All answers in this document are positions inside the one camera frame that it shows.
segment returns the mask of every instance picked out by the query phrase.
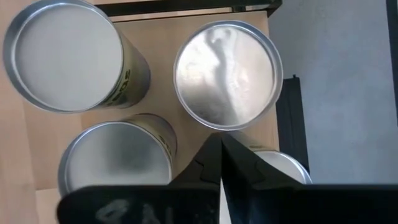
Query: white lid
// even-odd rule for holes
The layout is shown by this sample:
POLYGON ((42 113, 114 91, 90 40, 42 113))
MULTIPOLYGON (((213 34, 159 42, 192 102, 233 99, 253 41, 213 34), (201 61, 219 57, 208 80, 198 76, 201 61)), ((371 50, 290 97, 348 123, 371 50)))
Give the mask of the white lid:
POLYGON ((121 40, 111 22, 77 4, 55 4, 30 16, 14 50, 24 88, 61 111, 83 111, 103 101, 123 62, 121 40))

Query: black frame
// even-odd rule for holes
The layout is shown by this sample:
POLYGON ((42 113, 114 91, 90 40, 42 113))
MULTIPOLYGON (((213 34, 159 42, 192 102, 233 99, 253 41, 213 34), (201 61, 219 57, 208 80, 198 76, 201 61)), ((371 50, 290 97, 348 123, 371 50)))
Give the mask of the black frame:
POLYGON ((392 81, 396 98, 396 113, 398 120, 398 5, 397 0, 386 0, 387 20, 390 37, 392 81))
POLYGON ((246 6, 264 6, 253 11, 267 11, 270 16, 282 0, 154 0, 96 5, 108 16, 129 16, 156 12, 174 12, 197 9, 231 7, 232 12, 243 12, 246 6))
POLYGON ((284 80, 276 102, 279 150, 298 160, 310 172, 300 79, 284 80))

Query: can rim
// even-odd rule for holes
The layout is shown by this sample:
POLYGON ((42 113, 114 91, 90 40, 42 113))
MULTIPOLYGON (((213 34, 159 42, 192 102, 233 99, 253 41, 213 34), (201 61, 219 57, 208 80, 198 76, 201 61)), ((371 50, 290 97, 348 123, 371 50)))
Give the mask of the can rim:
POLYGON ((57 112, 57 113, 63 113, 63 114, 70 114, 70 113, 80 113, 83 111, 87 111, 90 109, 93 109, 100 105, 103 101, 109 98, 110 94, 112 93, 112 90, 116 88, 116 85, 118 84, 118 81, 120 79, 120 74, 123 70, 123 62, 124 62, 124 49, 123 49, 123 43, 121 39, 121 34, 118 32, 118 30, 115 28, 113 25, 112 21, 109 20, 107 15, 101 11, 98 7, 84 2, 82 0, 41 0, 34 2, 27 7, 25 7, 21 12, 19 12, 11 21, 9 24, 7 30, 6 30, 6 35, 3 40, 3 50, 2 50, 2 56, 3 56, 3 62, 4 62, 4 67, 6 69, 7 77, 12 83, 13 87, 21 94, 30 104, 34 105, 37 108, 40 108, 45 111, 51 111, 51 112, 57 112), (53 107, 49 105, 48 103, 44 103, 41 99, 37 98, 34 94, 30 92, 30 90, 26 87, 24 82, 21 80, 21 75, 18 72, 16 63, 15 63, 15 48, 16 48, 16 42, 24 29, 24 27, 27 25, 29 21, 31 21, 35 16, 38 14, 46 11, 47 9, 51 9, 53 7, 57 6, 62 6, 62 5, 72 5, 72 6, 79 6, 79 7, 84 7, 88 10, 91 10, 95 13, 97 13, 104 21, 107 22, 108 25, 111 26, 112 30, 115 31, 118 40, 119 40, 119 46, 121 48, 121 62, 119 66, 119 76, 117 79, 114 81, 114 85, 109 91, 108 94, 106 94, 102 99, 100 99, 97 103, 80 109, 80 110, 62 110, 56 107, 53 107))
POLYGON ((207 23, 203 26, 201 26, 197 31, 195 31, 193 34, 189 36, 189 38, 184 42, 183 45, 179 48, 177 52, 176 59, 174 61, 174 77, 173 77, 173 82, 174 82, 174 89, 177 94, 178 100, 182 104, 182 106, 185 108, 185 110, 188 112, 190 116, 195 118, 197 121, 199 121, 201 124, 204 124, 205 126, 208 126, 209 128, 217 129, 220 131, 236 131, 240 130, 246 127, 251 126, 252 124, 256 123, 258 120, 260 120, 276 103, 276 101, 279 98, 280 92, 282 91, 282 85, 283 85, 283 67, 282 67, 282 60, 280 59, 280 55, 278 53, 278 50, 276 49, 274 43, 268 38, 265 34, 263 34, 259 29, 256 27, 248 24, 247 22, 243 21, 236 21, 236 20, 223 20, 223 21, 217 21, 217 22, 210 22, 207 23), (243 124, 235 124, 235 125, 220 125, 220 124, 214 124, 211 122, 206 121, 205 119, 200 118, 196 113, 194 113, 186 104, 184 101, 182 94, 179 91, 178 85, 177 85, 177 66, 180 61, 180 57, 182 52, 185 50, 185 47, 190 43, 190 41, 196 37, 198 34, 203 32, 204 30, 207 30, 211 27, 217 27, 217 26, 232 26, 235 28, 238 28, 239 30, 246 32, 250 36, 254 37, 264 48, 264 50, 267 52, 269 59, 271 61, 272 65, 272 70, 273 72, 273 79, 274 79, 274 84, 272 87, 272 91, 269 97, 269 102, 268 104, 265 105, 264 109, 252 120, 249 120, 243 124))
POLYGON ((259 156, 259 153, 262 152, 270 152, 270 153, 274 153, 274 154, 278 154, 286 159, 288 159, 290 162, 292 162, 294 164, 294 166, 298 169, 298 171, 300 172, 301 176, 304 179, 304 183, 303 184, 312 184, 312 179, 310 174, 308 173, 308 171, 304 168, 303 165, 301 165, 301 163, 299 161, 297 161, 296 159, 294 159, 293 157, 291 157, 290 155, 283 153, 283 152, 279 152, 279 151, 275 151, 275 150, 263 150, 263 151, 256 151, 254 152, 257 156, 259 156))
POLYGON ((62 154, 60 164, 58 166, 58 191, 60 192, 61 196, 65 196, 66 194, 69 194, 72 192, 71 187, 69 186, 69 181, 68 181, 68 167, 69 167, 69 162, 70 162, 70 156, 72 155, 73 151, 76 150, 76 145, 78 142, 83 139, 88 133, 96 130, 97 128, 106 126, 106 125, 113 125, 113 124, 124 124, 128 126, 132 126, 134 128, 137 128, 138 130, 142 131, 145 134, 148 134, 155 142, 156 144, 161 148, 162 153, 164 156, 167 158, 167 166, 169 168, 169 181, 172 180, 172 158, 167 154, 167 150, 164 149, 163 145, 160 143, 160 141, 150 132, 145 130, 144 128, 132 124, 128 121, 107 121, 107 122, 102 122, 99 124, 96 124, 94 126, 91 126, 87 128, 86 130, 82 131, 67 147, 65 152, 62 154))

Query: gray floor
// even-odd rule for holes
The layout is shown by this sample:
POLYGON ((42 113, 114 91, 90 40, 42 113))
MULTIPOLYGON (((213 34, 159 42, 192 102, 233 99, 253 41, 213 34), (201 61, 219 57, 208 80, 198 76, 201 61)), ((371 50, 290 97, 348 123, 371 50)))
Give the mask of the gray floor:
POLYGON ((270 32, 301 79, 314 182, 398 183, 385 0, 284 0, 270 32))

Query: black metal bracket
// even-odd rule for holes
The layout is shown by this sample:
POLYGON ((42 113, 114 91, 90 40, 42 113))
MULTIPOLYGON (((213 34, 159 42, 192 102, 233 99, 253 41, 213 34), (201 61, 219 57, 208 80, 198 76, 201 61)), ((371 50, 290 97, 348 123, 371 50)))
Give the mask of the black metal bracket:
POLYGON ((387 21, 390 37, 390 51, 392 64, 392 82, 396 98, 398 119, 398 5, 396 0, 386 0, 387 21))
POLYGON ((243 12, 246 11, 246 6, 261 6, 251 11, 267 11, 268 16, 270 16, 281 4, 282 0, 154 0, 98 4, 96 6, 104 11, 108 16, 129 16, 157 12, 216 9, 224 7, 231 7, 232 12, 243 12))
POLYGON ((284 80, 276 113, 280 151, 298 160, 310 172, 300 79, 295 75, 284 80))

